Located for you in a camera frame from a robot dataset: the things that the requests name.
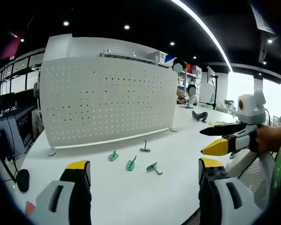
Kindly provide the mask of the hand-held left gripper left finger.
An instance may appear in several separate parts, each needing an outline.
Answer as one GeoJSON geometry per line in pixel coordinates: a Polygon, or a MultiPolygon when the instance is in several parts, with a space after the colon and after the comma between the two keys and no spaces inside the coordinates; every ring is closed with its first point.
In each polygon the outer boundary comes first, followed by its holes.
{"type": "Polygon", "coordinates": [[[36,198],[36,225],[90,225],[90,162],[69,164],[36,198]]]}

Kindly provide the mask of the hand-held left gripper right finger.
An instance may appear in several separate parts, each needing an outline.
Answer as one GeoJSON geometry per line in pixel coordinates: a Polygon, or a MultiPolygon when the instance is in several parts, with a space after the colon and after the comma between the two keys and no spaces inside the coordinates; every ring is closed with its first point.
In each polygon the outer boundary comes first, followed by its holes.
{"type": "Polygon", "coordinates": [[[251,225],[261,214],[253,192],[217,160],[199,159],[199,187],[201,225],[251,225]]]}

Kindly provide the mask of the person's right hand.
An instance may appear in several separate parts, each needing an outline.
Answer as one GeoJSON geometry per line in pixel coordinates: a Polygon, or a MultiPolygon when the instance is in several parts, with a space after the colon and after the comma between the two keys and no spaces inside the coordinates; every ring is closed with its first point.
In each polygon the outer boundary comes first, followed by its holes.
{"type": "Polygon", "coordinates": [[[260,152],[278,152],[281,147],[281,126],[262,125],[257,129],[256,142],[260,152]]]}

